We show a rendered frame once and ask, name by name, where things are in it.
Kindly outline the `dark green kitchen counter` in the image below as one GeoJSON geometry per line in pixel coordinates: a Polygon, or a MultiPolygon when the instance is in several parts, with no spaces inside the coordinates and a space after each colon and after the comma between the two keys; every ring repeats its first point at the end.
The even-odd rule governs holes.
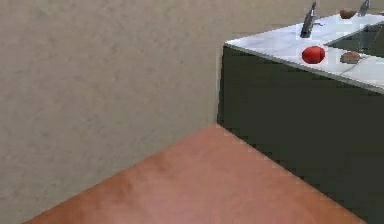
{"type": "Polygon", "coordinates": [[[328,43],[384,22],[367,14],[318,19],[224,44],[218,123],[367,222],[384,224],[384,58],[328,43]],[[325,50],[318,64],[302,51],[325,50]]]}

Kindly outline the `grey metal faucet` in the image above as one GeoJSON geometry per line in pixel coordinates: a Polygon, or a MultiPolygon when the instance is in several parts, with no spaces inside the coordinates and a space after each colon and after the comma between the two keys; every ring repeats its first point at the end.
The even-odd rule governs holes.
{"type": "Polygon", "coordinates": [[[370,0],[364,0],[358,11],[358,16],[364,17],[367,14],[369,7],[370,7],[370,0]]]}
{"type": "Polygon", "coordinates": [[[317,19],[316,6],[317,6],[317,1],[314,0],[312,2],[311,8],[309,9],[309,11],[305,15],[302,29],[300,32],[301,38],[309,38],[311,36],[313,26],[314,26],[315,21],[317,19]]]}

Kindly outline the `dark sink basin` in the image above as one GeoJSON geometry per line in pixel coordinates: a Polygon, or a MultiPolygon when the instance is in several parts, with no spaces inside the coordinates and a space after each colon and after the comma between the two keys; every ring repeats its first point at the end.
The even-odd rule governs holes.
{"type": "Polygon", "coordinates": [[[384,22],[328,43],[328,46],[384,58],[384,22]]]}

